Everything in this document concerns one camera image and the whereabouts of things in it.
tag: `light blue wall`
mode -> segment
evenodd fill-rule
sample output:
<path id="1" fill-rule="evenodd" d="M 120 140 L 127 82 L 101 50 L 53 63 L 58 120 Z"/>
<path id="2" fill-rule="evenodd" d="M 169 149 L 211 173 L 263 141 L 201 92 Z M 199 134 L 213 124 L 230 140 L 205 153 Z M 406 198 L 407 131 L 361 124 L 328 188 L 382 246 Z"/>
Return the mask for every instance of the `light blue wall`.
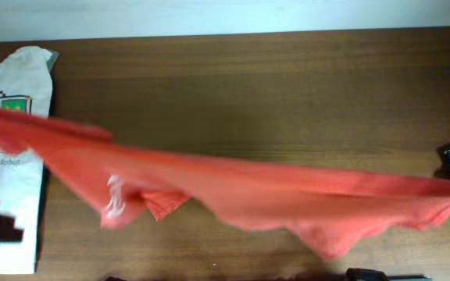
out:
<path id="1" fill-rule="evenodd" d="M 0 41 L 450 26 L 450 0 L 0 0 Z"/>

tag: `white embroidery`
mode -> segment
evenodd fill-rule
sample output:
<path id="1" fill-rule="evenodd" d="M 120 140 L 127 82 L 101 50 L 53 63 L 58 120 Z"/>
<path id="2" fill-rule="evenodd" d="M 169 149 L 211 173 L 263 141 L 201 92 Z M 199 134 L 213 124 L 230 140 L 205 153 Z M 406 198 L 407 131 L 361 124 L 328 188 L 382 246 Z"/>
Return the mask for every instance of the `white embroidery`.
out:
<path id="1" fill-rule="evenodd" d="M 123 200 L 123 195 L 121 194 L 121 187 L 123 184 L 124 182 L 119 176 L 110 176 L 107 185 L 110 186 L 111 198 L 109 204 L 105 207 L 107 218 L 109 219 L 121 215 L 124 211 L 124 207 L 126 207 L 126 202 Z"/>

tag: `red towel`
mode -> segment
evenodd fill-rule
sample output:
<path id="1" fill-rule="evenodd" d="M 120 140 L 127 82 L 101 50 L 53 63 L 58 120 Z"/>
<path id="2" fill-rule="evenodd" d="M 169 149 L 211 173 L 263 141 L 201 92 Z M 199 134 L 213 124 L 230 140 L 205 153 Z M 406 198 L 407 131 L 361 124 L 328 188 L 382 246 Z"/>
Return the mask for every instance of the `red towel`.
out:
<path id="1" fill-rule="evenodd" d="M 228 224 L 287 228 L 337 258 L 391 225 L 425 229 L 450 216 L 450 180 L 126 148 L 103 129 L 24 113 L 0 110 L 0 147 L 40 155 L 107 228 L 145 208 L 162 219 L 195 197 Z"/>

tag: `orange-red garment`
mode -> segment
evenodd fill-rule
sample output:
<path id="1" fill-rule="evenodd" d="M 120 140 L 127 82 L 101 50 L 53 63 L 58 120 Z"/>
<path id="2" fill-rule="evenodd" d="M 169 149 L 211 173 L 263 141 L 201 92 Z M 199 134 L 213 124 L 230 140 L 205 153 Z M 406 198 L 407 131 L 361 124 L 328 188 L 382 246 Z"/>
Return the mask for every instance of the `orange-red garment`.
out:
<path id="1" fill-rule="evenodd" d="M 40 155 L 117 228 L 148 208 L 162 219 L 190 196 L 246 230 L 287 228 L 325 258 L 391 225 L 425 229 L 450 216 L 450 180 L 183 155 L 110 142 L 108 132 L 0 110 L 0 147 Z"/>

